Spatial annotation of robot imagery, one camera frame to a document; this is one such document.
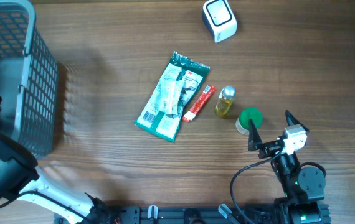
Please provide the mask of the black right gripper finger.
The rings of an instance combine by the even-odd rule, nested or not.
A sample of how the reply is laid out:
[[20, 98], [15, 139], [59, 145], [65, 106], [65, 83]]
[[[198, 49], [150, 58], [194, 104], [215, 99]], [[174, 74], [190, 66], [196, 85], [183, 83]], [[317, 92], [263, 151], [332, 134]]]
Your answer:
[[285, 111], [285, 118], [287, 121], [287, 125], [289, 126], [300, 125], [305, 130], [306, 133], [310, 131], [305, 125], [299, 122], [288, 110]]
[[255, 123], [253, 119], [249, 119], [249, 136], [248, 136], [248, 150], [249, 151], [257, 151], [262, 148], [262, 139], [257, 131]]

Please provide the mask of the green lid jar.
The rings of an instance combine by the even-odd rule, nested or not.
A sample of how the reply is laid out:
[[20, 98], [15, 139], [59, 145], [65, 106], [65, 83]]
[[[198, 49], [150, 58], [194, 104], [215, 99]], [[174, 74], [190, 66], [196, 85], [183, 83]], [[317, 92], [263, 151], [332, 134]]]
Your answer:
[[262, 112], [254, 107], [244, 109], [236, 120], [235, 126], [239, 133], [248, 135], [250, 129], [250, 120], [253, 121], [256, 128], [263, 123]]

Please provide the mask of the yellow Vim liquid bottle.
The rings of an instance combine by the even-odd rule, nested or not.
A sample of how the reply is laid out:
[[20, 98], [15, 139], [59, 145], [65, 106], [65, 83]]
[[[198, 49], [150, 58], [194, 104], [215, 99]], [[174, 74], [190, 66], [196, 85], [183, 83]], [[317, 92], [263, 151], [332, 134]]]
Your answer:
[[219, 117], [225, 117], [232, 106], [235, 98], [235, 88], [225, 86], [219, 94], [218, 102], [215, 106], [215, 113]]

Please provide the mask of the red toothpaste tube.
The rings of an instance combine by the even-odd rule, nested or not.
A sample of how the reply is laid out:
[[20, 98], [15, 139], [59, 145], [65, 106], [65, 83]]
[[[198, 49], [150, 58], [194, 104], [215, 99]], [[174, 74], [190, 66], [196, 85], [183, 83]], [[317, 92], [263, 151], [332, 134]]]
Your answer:
[[193, 119], [197, 116], [201, 109], [206, 105], [209, 99], [213, 96], [215, 91], [217, 90], [216, 87], [213, 85], [207, 85], [204, 91], [201, 93], [197, 101], [192, 105], [189, 111], [183, 116], [182, 120], [190, 123]]

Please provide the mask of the green 3M gloves packet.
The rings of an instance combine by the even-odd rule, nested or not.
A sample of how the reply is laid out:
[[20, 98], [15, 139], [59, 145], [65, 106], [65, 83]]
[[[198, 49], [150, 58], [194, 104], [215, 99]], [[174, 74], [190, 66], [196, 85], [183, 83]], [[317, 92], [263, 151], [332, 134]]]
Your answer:
[[[195, 62], [177, 52], [174, 52], [161, 75], [149, 101], [135, 121], [135, 125], [147, 132], [173, 142], [179, 129], [184, 107], [200, 89], [210, 67]], [[184, 80], [178, 115], [171, 117], [159, 110], [161, 101], [161, 80]]]

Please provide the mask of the light green wipes pack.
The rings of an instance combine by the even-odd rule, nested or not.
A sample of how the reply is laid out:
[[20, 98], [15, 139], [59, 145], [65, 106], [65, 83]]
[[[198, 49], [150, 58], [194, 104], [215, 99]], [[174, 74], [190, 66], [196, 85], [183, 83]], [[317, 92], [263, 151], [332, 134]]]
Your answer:
[[181, 96], [184, 80], [161, 80], [161, 101], [159, 110], [164, 114], [176, 117], [178, 101]]

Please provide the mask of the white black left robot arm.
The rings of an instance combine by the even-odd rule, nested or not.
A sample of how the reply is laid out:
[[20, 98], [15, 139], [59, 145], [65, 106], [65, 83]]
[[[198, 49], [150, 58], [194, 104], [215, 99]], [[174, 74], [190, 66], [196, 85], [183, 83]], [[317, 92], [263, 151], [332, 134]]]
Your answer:
[[99, 198], [76, 192], [50, 178], [22, 145], [0, 133], [0, 204], [16, 200], [44, 207], [69, 223], [115, 223], [118, 214]]

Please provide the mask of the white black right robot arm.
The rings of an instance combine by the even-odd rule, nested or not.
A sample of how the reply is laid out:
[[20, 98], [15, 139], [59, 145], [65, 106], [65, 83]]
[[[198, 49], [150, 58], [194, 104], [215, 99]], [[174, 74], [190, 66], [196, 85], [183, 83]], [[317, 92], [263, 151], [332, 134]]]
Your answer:
[[275, 141], [262, 142], [252, 119], [249, 120], [248, 149], [258, 151], [259, 158], [271, 158], [271, 167], [282, 185], [284, 197], [273, 204], [256, 205], [256, 212], [270, 212], [267, 223], [330, 223], [329, 208], [324, 199], [326, 170], [315, 162], [300, 163], [296, 151], [306, 145], [309, 129], [289, 111], [285, 111], [287, 127]]

